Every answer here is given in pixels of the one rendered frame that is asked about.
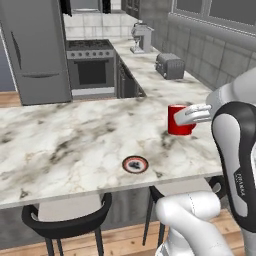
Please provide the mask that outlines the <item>grey fridge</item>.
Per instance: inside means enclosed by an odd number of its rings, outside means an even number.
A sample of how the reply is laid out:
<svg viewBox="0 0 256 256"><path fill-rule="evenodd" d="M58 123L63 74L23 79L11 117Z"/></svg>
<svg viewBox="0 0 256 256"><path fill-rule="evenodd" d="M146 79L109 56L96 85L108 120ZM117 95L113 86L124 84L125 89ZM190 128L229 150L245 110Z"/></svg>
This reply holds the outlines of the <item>grey fridge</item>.
<svg viewBox="0 0 256 256"><path fill-rule="evenodd" d="M0 26L21 103L71 101L60 0L0 0Z"/></svg>

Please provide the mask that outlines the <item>grey-framed window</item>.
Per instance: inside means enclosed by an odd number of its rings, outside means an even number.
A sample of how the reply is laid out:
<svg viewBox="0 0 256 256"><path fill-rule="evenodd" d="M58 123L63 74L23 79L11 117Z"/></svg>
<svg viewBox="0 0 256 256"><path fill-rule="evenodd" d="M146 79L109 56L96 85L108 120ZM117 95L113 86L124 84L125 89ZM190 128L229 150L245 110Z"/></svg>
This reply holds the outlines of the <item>grey-framed window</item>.
<svg viewBox="0 0 256 256"><path fill-rule="evenodd" d="M256 36L256 0L172 0L170 13Z"/></svg>

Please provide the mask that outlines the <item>grey oven with hob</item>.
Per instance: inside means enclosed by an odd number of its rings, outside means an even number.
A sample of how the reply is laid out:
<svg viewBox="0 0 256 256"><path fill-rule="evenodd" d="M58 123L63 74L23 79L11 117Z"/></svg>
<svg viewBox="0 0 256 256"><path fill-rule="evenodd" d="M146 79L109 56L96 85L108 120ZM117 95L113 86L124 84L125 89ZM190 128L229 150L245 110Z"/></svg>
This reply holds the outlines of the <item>grey oven with hob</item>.
<svg viewBox="0 0 256 256"><path fill-rule="evenodd" d="M108 39L68 40L66 54L74 100L115 96L114 47Z"/></svg>

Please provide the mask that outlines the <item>grey stand mixer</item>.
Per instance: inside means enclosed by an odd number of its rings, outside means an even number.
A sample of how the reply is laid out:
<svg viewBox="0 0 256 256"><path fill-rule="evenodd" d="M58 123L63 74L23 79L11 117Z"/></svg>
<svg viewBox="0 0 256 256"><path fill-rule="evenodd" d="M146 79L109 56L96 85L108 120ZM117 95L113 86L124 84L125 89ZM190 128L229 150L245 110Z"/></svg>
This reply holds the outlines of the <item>grey stand mixer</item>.
<svg viewBox="0 0 256 256"><path fill-rule="evenodd" d="M150 53L151 36L153 31L154 29L149 27L146 23L135 23L131 30L135 45L130 48L130 51L134 54Z"/></svg>

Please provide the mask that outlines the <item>red cup of tea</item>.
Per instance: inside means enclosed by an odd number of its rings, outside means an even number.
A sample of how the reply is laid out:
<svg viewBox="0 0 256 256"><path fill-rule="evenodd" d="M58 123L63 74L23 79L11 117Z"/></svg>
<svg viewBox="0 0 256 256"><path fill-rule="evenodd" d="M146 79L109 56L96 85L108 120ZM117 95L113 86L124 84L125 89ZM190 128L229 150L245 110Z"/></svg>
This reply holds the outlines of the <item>red cup of tea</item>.
<svg viewBox="0 0 256 256"><path fill-rule="evenodd" d="M195 124L178 126L174 119L174 114L184 109L184 105L169 105L168 106L168 133L171 135L186 136L192 133Z"/></svg>

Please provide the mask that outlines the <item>dark range hood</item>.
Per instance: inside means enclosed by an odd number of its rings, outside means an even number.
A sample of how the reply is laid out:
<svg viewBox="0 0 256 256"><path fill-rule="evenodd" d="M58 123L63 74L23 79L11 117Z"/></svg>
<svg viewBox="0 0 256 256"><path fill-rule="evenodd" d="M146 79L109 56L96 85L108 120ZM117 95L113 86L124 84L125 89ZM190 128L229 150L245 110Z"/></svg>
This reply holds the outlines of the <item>dark range hood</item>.
<svg viewBox="0 0 256 256"><path fill-rule="evenodd" d="M59 0L63 14L71 16L73 13L111 12L111 0Z"/></svg>

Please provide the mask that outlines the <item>black stool with white seat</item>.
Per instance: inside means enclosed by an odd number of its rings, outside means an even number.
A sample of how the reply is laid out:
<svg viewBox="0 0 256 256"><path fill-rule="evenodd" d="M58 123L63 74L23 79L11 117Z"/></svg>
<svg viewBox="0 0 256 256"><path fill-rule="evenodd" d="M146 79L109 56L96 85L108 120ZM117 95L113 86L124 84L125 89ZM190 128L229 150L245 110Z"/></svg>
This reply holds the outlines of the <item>black stool with white seat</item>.
<svg viewBox="0 0 256 256"><path fill-rule="evenodd" d="M57 241L60 256L64 256L62 239L95 233L98 256L104 256L101 225L112 204L112 194L105 193L26 205L22 209L23 223L43 237L48 256L55 256L53 241Z"/></svg>
<svg viewBox="0 0 256 256"><path fill-rule="evenodd" d="M219 189L215 192L215 194L219 199L222 199L226 195L225 182L224 182L224 177L222 175L214 176L209 180L206 180L205 178L197 178L197 179L184 180L184 181L162 184L157 186L150 186L149 202L147 207L142 245L146 244L153 204L157 203L157 201L160 198L165 196L177 195L177 194L183 194L183 193L189 193L189 192L195 192L195 191L212 192L213 188L216 185L219 185Z"/></svg>

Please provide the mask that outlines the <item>red-rimmed dark saucer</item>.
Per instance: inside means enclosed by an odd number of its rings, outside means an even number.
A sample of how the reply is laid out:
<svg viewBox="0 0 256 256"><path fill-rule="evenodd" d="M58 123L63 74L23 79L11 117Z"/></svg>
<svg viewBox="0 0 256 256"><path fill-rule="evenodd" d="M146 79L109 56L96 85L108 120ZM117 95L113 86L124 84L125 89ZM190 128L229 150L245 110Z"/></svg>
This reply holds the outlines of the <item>red-rimmed dark saucer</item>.
<svg viewBox="0 0 256 256"><path fill-rule="evenodd" d="M132 174L141 174L145 172L148 167L148 161L142 156L128 156L122 161L122 168Z"/></svg>

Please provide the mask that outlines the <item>grey toaster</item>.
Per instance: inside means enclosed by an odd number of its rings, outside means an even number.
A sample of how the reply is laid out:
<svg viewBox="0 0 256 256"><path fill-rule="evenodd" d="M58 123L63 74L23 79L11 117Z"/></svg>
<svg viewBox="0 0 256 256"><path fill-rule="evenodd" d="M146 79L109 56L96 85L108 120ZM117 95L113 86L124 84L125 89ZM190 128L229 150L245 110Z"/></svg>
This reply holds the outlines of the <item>grey toaster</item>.
<svg viewBox="0 0 256 256"><path fill-rule="evenodd" d="M160 53L155 60L155 69L166 80L182 79L185 62L173 53Z"/></svg>

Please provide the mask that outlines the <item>dark base cupboards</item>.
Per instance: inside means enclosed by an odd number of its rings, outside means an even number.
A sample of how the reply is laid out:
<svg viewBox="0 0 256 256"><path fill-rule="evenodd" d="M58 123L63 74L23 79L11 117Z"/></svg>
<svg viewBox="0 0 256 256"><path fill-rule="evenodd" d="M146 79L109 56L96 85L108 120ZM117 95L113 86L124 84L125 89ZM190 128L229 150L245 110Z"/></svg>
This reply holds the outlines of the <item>dark base cupboards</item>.
<svg viewBox="0 0 256 256"><path fill-rule="evenodd" d="M136 98L146 94L119 55L116 55L117 97Z"/></svg>

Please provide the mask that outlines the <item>dark wall cupboards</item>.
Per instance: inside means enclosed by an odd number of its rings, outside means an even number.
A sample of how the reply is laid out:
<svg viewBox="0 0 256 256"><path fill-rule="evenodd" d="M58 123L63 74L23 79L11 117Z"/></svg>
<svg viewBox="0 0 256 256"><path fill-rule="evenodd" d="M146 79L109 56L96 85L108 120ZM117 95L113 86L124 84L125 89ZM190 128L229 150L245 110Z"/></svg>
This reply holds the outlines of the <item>dark wall cupboards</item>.
<svg viewBox="0 0 256 256"><path fill-rule="evenodd" d="M140 20L166 18L174 0L121 0L121 9Z"/></svg>

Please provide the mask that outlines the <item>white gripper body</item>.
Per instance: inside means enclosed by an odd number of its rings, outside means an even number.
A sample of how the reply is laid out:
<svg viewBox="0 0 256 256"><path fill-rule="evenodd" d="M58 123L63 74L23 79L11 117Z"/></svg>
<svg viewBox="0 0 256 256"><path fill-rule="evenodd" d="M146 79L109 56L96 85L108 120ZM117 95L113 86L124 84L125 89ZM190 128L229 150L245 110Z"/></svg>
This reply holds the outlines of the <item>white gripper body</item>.
<svg viewBox="0 0 256 256"><path fill-rule="evenodd" d="M174 120L178 126L207 122L211 119L210 110L210 105L190 105L175 113Z"/></svg>

